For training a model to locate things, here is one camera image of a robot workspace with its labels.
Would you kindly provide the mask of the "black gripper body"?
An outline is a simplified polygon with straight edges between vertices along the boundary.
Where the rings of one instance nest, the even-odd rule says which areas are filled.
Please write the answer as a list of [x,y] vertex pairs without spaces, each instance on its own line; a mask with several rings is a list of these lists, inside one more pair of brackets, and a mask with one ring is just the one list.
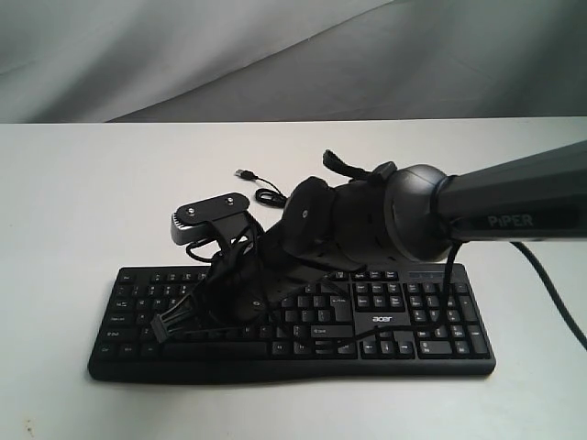
[[294,244],[280,228],[271,228],[248,251],[214,263],[205,286],[194,292],[198,316],[211,327],[248,325],[306,285],[349,269],[349,259],[332,242],[300,256],[290,253]]

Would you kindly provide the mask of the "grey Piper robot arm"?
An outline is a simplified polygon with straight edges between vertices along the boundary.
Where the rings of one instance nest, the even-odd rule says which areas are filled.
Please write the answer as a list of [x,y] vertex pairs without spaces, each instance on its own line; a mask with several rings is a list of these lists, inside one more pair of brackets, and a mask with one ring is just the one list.
[[216,243],[206,277],[152,320],[159,341],[249,325],[331,272],[393,262],[451,264],[474,241],[572,240],[586,236],[586,145],[577,142],[460,176],[429,165],[373,170],[326,151],[347,178],[299,183],[281,219],[263,229],[248,200],[230,193],[181,206],[174,243],[188,252]]

